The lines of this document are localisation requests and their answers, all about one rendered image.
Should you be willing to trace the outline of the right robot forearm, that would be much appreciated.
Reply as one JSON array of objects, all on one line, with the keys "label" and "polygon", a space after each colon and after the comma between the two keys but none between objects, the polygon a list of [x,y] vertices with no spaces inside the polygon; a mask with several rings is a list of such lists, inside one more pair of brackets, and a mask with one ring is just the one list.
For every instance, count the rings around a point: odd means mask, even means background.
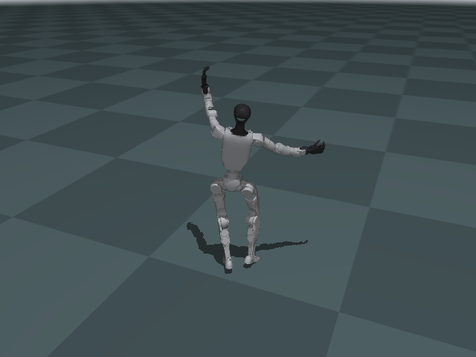
[{"label": "right robot forearm", "polygon": [[283,155],[291,155],[291,156],[294,156],[294,157],[298,157],[299,155],[305,155],[306,154],[305,149],[300,149],[300,147],[294,148],[294,147],[289,147],[289,146],[284,146],[284,145],[280,145],[278,147],[278,152],[283,154]]}]

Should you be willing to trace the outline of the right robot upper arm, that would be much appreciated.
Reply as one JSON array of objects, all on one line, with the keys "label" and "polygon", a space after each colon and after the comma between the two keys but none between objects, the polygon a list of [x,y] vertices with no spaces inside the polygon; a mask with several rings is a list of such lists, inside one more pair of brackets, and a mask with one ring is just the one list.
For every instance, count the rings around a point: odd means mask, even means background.
[{"label": "right robot upper arm", "polygon": [[[261,133],[253,133],[253,144],[256,147],[264,147],[274,153],[281,154],[278,152],[278,147],[280,145],[283,145],[281,143],[276,143],[274,144],[273,141],[270,141],[267,139],[263,134]],[[285,146],[285,145],[284,145]]]}]

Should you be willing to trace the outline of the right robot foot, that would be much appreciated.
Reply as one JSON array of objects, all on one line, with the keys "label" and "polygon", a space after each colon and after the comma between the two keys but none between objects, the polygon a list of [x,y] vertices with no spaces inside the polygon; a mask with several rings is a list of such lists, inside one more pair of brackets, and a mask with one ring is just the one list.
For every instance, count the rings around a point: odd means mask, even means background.
[{"label": "right robot foot", "polygon": [[248,255],[248,256],[245,257],[244,263],[246,263],[246,264],[252,264],[252,263],[254,263],[254,262],[259,261],[259,259],[260,259],[260,258],[259,258],[258,256],[255,256],[255,255],[254,255],[254,257],[251,257],[251,255]]}]

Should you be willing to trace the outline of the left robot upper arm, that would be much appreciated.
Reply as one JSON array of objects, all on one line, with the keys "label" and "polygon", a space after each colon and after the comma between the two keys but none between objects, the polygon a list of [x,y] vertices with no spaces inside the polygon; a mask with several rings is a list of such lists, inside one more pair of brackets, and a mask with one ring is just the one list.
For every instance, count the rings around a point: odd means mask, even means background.
[{"label": "left robot upper arm", "polygon": [[218,117],[216,110],[208,110],[209,112],[209,125],[211,128],[211,134],[213,137],[222,140],[223,135],[225,134],[225,128],[221,126],[216,119]]}]

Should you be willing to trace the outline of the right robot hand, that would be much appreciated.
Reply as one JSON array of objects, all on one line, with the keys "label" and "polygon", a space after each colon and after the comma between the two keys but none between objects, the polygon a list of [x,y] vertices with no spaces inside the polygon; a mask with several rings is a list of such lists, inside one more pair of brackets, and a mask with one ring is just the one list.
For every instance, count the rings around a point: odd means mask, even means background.
[{"label": "right robot hand", "polygon": [[306,154],[307,155],[308,153],[310,154],[319,154],[319,153],[322,153],[325,149],[325,143],[323,142],[322,144],[319,144],[319,145],[316,145],[320,142],[320,140],[318,140],[314,145],[310,146],[310,147],[300,147],[300,149],[305,149],[306,150]]}]

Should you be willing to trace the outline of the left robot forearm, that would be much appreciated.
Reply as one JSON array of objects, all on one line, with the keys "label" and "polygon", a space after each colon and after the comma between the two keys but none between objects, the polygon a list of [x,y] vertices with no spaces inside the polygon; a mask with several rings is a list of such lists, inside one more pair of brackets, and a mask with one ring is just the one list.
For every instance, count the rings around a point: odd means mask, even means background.
[{"label": "left robot forearm", "polygon": [[[202,90],[203,93],[203,90]],[[212,102],[212,96],[210,94],[210,88],[208,87],[208,93],[204,94],[203,93],[203,98],[204,98],[204,103],[205,103],[205,114],[207,119],[209,119],[209,112],[208,110],[213,109],[213,102]]]}]

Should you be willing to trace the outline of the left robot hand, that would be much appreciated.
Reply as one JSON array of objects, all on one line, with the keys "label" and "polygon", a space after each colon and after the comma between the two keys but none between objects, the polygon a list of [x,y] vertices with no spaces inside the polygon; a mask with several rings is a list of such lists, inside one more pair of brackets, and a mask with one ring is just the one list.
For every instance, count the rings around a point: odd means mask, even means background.
[{"label": "left robot hand", "polygon": [[207,75],[205,75],[206,71],[209,70],[210,66],[206,66],[203,70],[203,75],[202,75],[202,90],[203,90],[203,93],[204,94],[207,94],[208,93],[208,87],[209,85],[206,83],[206,77]]}]

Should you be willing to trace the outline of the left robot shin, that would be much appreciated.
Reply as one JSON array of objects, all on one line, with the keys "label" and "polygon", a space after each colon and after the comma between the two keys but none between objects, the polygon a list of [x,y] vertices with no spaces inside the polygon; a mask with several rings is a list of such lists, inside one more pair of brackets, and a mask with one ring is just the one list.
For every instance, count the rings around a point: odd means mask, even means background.
[{"label": "left robot shin", "polygon": [[228,226],[226,228],[222,228],[220,217],[218,217],[217,220],[218,220],[218,225],[219,225],[220,239],[221,239],[222,245],[224,247],[224,251],[225,251],[225,259],[226,259],[226,261],[228,260],[228,258],[229,258],[229,260],[231,260],[230,249],[229,249],[230,236],[229,236]]}]

